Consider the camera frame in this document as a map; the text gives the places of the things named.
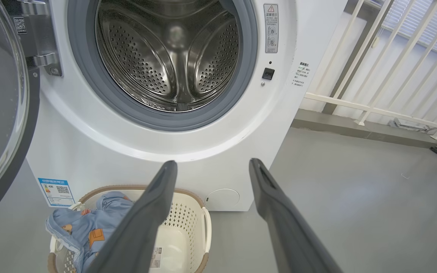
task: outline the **concrete floor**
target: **concrete floor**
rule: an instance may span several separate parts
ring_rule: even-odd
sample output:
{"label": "concrete floor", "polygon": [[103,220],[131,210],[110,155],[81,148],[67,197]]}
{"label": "concrete floor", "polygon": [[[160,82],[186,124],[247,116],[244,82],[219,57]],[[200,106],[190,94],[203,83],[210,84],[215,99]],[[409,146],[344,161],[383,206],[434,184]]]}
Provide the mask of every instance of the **concrete floor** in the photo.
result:
{"label": "concrete floor", "polygon": [[[430,150],[291,128],[271,173],[345,273],[437,272]],[[0,272],[46,271],[52,209],[44,202],[25,163],[0,203]],[[254,204],[211,215],[206,273],[277,272]]]}

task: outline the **window blind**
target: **window blind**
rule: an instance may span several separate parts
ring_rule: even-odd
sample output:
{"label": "window blind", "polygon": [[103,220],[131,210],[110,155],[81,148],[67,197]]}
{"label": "window blind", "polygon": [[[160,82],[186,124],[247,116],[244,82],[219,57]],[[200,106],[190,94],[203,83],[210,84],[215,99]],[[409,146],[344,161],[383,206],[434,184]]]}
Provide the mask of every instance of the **window blind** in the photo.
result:
{"label": "window blind", "polygon": [[[404,10],[407,7],[407,4],[410,0],[395,0],[395,2],[390,7],[390,10],[385,17],[384,22],[382,22],[382,27],[388,30],[393,30],[395,26],[399,23],[399,19],[401,18]],[[406,17],[406,20],[401,26],[399,30],[399,35],[404,36],[406,38],[410,38],[414,33],[416,28],[418,27],[420,21],[425,16],[426,11],[432,3],[432,0],[411,0],[415,1],[411,11]],[[418,41],[418,44],[423,46],[428,46],[432,39],[436,36],[437,33],[437,10],[429,22],[428,26],[424,30],[421,38]],[[434,45],[432,49],[437,52],[437,43]]]}

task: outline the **basket handle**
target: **basket handle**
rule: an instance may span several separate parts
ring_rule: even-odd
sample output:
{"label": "basket handle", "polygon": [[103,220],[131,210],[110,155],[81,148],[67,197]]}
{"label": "basket handle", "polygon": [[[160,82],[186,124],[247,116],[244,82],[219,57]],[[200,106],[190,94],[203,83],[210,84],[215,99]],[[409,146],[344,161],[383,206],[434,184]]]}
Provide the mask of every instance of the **basket handle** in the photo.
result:
{"label": "basket handle", "polygon": [[212,243],[212,219],[210,218],[210,213],[208,209],[205,207],[201,208],[203,210],[203,214],[205,214],[205,223],[207,225],[206,230],[206,239],[205,239],[205,253],[210,251],[210,245]]}
{"label": "basket handle", "polygon": [[[82,202],[76,202],[75,204],[68,207],[68,209],[76,210],[76,209],[80,209],[80,206],[82,206]],[[55,253],[63,249],[64,245],[63,244],[58,245],[57,242],[58,242],[57,238],[52,236],[52,238],[50,239],[50,253]]]}

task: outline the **white laundry basket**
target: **white laundry basket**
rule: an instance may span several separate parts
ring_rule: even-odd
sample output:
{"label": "white laundry basket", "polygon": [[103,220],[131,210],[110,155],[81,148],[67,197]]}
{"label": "white laundry basket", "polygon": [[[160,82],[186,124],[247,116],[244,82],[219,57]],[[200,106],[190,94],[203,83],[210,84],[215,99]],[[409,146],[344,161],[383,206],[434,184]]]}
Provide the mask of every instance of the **white laundry basket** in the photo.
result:
{"label": "white laundry basket", "polygon": [[[118,190],[136,201],[145,186],[121,185],[102,187],[87,193],[73,210],[94,209],[102,194]],[[175,189],[170,213],[159,226],[155,247],[162,248],[159,268],[150,268],[151,273],[200,273],[208,261],[212,239],[212,222],[203,201],[187,190]],[[52,236],[48,257],[50,273],[73,273],[73,252]]]}

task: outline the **basket label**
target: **basket label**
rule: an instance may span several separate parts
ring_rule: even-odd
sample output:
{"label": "basket label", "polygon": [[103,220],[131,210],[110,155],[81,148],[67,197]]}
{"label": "basket label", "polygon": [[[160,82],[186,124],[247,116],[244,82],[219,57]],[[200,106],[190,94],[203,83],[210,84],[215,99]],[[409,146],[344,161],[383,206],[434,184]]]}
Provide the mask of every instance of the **basket label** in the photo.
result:
{"label": "basket label", "polygon": [[149,268],[160,268],[162,247],[155,247],[151,256],[151,265]]}
{"label": "basket label", "polygon": [[75,204],[70,186],[66,180],[38,178],[38,181],[49,206],[68,207]]}

